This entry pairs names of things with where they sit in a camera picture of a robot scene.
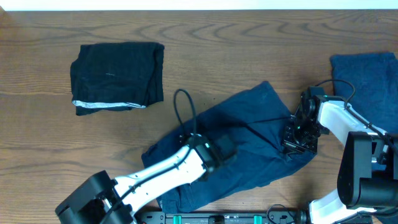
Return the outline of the dark blue shorts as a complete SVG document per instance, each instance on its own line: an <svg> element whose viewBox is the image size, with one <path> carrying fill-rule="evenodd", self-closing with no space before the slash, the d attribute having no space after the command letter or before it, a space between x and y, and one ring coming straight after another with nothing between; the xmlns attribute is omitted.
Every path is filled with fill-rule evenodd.
<svg viewBox="0 0 398 224"><path fill-rule="evenodd" d="M243 190L294 174L312 152L286 154L282 146L290 111L269 82L233 95L197 116L197 131L224 154L235 152L206 181L181 185L157 198L165 213L188 213Z"/></svg>

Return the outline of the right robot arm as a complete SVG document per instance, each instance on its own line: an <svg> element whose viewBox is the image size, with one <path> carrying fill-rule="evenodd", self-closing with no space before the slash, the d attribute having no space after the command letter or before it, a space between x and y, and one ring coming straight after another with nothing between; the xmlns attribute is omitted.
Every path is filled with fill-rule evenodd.
<svg viewBox="0 0 398 224"><path fill-rule="evenodd" d="M337 187L311 201L299 222L371 223L373 216L397 216L397 135L372 125L343 97L310 86L284 129L284 154L315 154L318 138L329 133L345 148Z"/></svg>

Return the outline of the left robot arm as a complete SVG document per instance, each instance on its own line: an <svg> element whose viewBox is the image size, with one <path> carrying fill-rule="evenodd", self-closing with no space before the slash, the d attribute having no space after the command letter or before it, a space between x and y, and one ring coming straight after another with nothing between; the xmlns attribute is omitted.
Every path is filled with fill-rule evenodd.
<svg viewBox="0 0 398 224"><path fill-rule="evenodd" d="M205 179L237 153L227 135L192 134L170 157L139 172L110 178L104 170L84 181L55 209L61 223L135 223L135 214L176 187Z"/></svg>

